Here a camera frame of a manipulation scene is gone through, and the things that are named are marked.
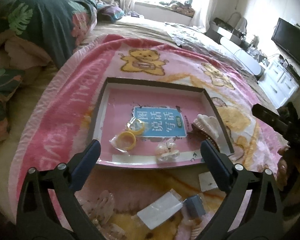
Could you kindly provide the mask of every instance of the green label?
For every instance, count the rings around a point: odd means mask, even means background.
[[[181,122],[180,116],[176,116],[176,120],[177,120],[177,126],[178,126],[178,128],[182,128],[182,122]]]

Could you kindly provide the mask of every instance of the drawer handle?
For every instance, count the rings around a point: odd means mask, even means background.
[[[278,92],[277,92],[277,90],[275,90],[271,85],[270,85],[270,87],[273,89],[273,91],[277,94]]]

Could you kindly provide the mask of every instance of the chinese character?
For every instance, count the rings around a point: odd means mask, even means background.
[[[143,111],[137,111],[138,119],[148,120],[148,113]]]
[[[159,122],[152,122],[151,126],[153,127],[152,130],[160,131],[162,132],[162,121]]]
[[[161,112],[150,112],[151,119],[161,120]]]
[[[172,131],[175,127],[176,127],[176,125],[174,123],[168,123],[168,122],[166,122],[166,131],[167,132]]]
[[[173,113],[163,112],[165,120],[174,120]]]

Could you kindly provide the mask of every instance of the green quilt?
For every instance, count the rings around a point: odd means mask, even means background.
[[[97,20],[96,12],[95,0],[16,0],[0,10],[0,33],[13,30],[61,68]]]

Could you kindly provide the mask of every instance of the silver screw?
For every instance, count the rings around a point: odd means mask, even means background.
[[[66,168],[66,164],[65,163],[60,163],[59,165],[58,165],[58,170],[64,170],[65,168]]]
[[[34,173],[35,172],[35,168],[34,167],[32,167],[32,168],[30,168],[29,170],[28,170],[28,173],[29,174],[32,174],[32,173]]]
[[[243,166],[241,164],[236,164],[234,167],[238,171],[242,171],[243,170]]]
[[[266,169],[265,172],[266,172],[266,174],[268,174],[268,175],[271,175],[271,174],[272,174],[272,171],[271,171],[270,169]]]

